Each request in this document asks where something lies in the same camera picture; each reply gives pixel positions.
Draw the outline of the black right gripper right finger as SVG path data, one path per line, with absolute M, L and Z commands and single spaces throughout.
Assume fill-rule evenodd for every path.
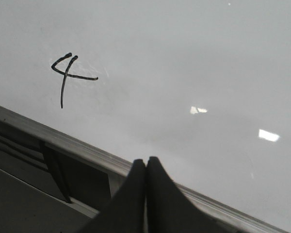
M 227 232 L 185 197 L 154 156 L 146 166 L 146 205 L 150 233 Z

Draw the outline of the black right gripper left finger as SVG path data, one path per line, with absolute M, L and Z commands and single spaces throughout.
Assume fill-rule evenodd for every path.
M 142 233 L 144 231 L 146 167 L 134 160 L 111 202 L 83 226 L 80 233 Z

